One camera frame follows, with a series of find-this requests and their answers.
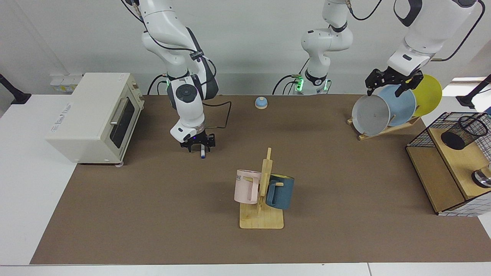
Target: wooden mug stand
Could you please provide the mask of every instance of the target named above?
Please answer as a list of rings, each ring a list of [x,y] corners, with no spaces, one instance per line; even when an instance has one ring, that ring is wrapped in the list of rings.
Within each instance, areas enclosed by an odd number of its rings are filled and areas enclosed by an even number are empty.
[[[392,116],[392,118],[389,121],[389,124],[390,124],[390,122],[392,122],[392,120],[394,120],[395,117],[396,117],[396,115]],[[386,127],[386,129],[384,131],[380,132],[377,135],[373,135],[373,136],[368,136],[365,133],[362,133],[361,135],[358,136],[358,140],[359,141],[363,141],[363,140],[367,140],[367,139],[370,139],[370,138],[374,138],[374,137],[382,136],[382,135],[385,135],[385,134],[389,134],[389,133],[394,132],[394,131],[397,131],[397,130],[401,130],[401,129],[405,129],[405,128],[408,128],[408,127],[412,127],[420,119],[421,119],[421,117],[415,117],[415,116],[413,116],[407,123],[402,124],[400,126],[396,126],[396,127],[390,127],[390,126],[388,126],[388,127]],[[353,125],[353,117],[351,117],[351,118],[348,119],[347,124]]]
[[[270,183],[273,160],[271,148],[268,148],[266,159],[263,160],[261,180],[259,181],[259,198],[256,204],[241,203],[240,227],[242,229],[283,229],[283,210],[270,207],[266,204],[266,194]]]

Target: mug rack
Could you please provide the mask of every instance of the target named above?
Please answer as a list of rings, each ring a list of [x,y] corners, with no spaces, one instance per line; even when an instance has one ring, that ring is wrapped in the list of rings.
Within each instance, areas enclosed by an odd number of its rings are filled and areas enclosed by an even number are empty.
[[[259,198],[256,204],[241,203],[240,228],[242,229],[283,229],[283,210],[270,207],[266,204],[273,160],[271,160],[271,148],[268,148],[266,159],[263,160],[261,180],[259,181]]]

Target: oven handle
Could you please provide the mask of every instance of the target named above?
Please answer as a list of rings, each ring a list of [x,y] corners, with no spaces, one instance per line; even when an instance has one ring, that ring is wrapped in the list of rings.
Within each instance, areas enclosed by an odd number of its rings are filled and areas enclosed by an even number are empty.
[[[114,116],[111,119],[111,125],[117,126],[121,122],[121,119],[123,118],[123,113],[124,110],[126,109],[126,106],[128,105],[128,102],[130,99],[124,98],[119,100],[119,105],[118,108],[116,109],[116,112],[114,113]]]

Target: white table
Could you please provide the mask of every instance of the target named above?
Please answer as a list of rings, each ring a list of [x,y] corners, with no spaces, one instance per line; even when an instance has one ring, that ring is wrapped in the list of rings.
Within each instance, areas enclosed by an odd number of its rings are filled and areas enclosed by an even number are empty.
[[[33,95],[0,118],[0,276],[7,275],[488,275],[491,263],[288,264],[183,266],[29,266],[55,207],[75,169],[44,135],[69,102],[68,95]],[[458,110],[453,98],[424,118]],[[491,216],[483,217],[491,233]]]

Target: blue mug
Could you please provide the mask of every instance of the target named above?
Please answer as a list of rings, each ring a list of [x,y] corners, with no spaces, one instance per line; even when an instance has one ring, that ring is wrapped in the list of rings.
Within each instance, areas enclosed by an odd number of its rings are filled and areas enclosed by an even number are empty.
[[[281,174],[271,174],[266,204],[276,209],[290,208],[295,179]]]

